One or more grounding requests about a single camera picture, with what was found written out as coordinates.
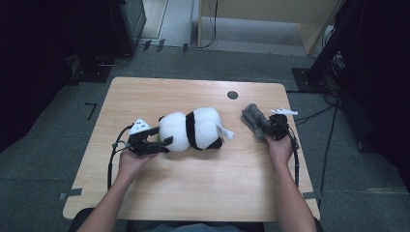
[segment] black and white plush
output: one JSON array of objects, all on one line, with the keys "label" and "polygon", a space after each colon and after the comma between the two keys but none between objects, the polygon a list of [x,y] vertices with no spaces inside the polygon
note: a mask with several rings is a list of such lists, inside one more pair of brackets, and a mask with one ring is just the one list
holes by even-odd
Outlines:
[{"label": "black and white plush", "polygon": [[160,138],[173,136],[172,144],[166,146],[171,152],[182,152],[191,147],[196,150],[218,149],[220,138],[220,115],[212,107],[197,108],[185,115],[174,112],[160,118]]}]

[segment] right hand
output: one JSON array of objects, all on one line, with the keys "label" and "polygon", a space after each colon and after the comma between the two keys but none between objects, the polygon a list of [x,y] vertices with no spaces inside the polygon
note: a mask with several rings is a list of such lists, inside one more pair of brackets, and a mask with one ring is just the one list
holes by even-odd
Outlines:
[{"label": "right hand", "polygon": [[289,136],[285,136],[279,141],[275,141],[270,135],[265,134],[265,139],[269,144],[269,154],[275,167],[286,166],[292,156],[293,149]]},{"label": "right hand", "polygon": [[125,149],[121,152],[118,178],[122,178],[125,183],[130,185],[133,179],[142,171],[142,167],[149,161],[155,158],[157,154],[138,158],[130,149]]}]

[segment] wooden table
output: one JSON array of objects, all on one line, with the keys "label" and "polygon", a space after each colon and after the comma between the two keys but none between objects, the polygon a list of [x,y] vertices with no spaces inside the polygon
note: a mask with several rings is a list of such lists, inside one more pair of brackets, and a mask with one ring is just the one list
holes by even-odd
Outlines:
[{"label": "wooden table", "polygon": [[[235,91],[238,99],[228,98],[229,91]],[[163,115],[174,111],[188,114],[196,108],[212,106],[219,112],[223,126],[235,132],[234,138],[224,138],[218,150],[189,148],[182,153],[161,154],[148,162],[130,187],[119,218],[277,221],[276,180],[268,146],[258,141],[241,121],[241,111],[250,103],[256,103],[266,116],[270,115],[270,109],[290,108],[280,84],[115,78],[73,183],[73,189],[83,189],[83,192],[69,197],[64,216],[73,218],[78,211],[95,207],[103,198],[111,144],[125,126],[142,118],[156,127]],[[297,135],[293,118],[288,119]],[[312,192],[302,148],[299,154],[299,190]],[[113,180],[118,159],[117,155]],[[293,173],[293,159],[289,168]],[[320,218],[315,199],[307,203]]]}]

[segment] black tape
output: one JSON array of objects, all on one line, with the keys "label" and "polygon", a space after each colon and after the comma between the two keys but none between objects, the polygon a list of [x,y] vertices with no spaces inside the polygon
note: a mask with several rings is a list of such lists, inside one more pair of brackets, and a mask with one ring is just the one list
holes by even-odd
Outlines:
[{"label": "black tape", "polygon": [[164,43],[165,43],[165,39],[160,40],[160,44],[158,44],[158,47],[157,47],[157,52],[162,51]]},{"label": "black tape", "polygon": [[187,52],[188,51],[188,44],[184,43],[184,48],[182,49],[182,52]]},{"label": "black tape", "polygon": [[76,196],[76,195],[81,195],[82,194],[82,188],[75,188],[75,189],[70,189],[67,192],[60,193],[58,196],[59,200],[67,200],[69,196]]},{"label": "black tape", "polygon": [[316,192],[314,191],[310,191],[310,192],[304,192],[302,193],[302,195],[304,196],[305,200],[308,199],[322,199],[322,196],[320,194],[316,194]]},{"label": "black tape", "polygon": [[144,45],[143,51],[148,50],[148,49],[150,48],[150,45],[151,45],[151,41],[147,41],[147,42],[145,43],[145,45]]},{"label": "black tape", "polygon": [[97,103],[86,102],[85,105],[93,105],[93,109],[91,110],[91,113],[90,113],[90,115],[88,116],[88,119],[87,119],[87,121],[90,121],[91,117],[93,117],[94,111],[96,111],[96,108],[97,108],[98,104]]}]

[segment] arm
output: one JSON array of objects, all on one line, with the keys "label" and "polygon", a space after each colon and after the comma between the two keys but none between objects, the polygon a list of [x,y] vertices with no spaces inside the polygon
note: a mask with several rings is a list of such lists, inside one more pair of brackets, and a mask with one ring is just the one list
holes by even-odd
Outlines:
[{"label": "arm", "polygon": [[292,145],[288,136],[275,141],[265,135],[277,175],[278,222],[282,231],[316,231],[313,214],[299,192],[290,173],[288,162]]},{"label": "arm", "polygon": [[113,231],[124,196],[142,167],[156,155],[136,158],[128,149],[121,153],[117,178],[102,201],[79,227],[78,231]]}]

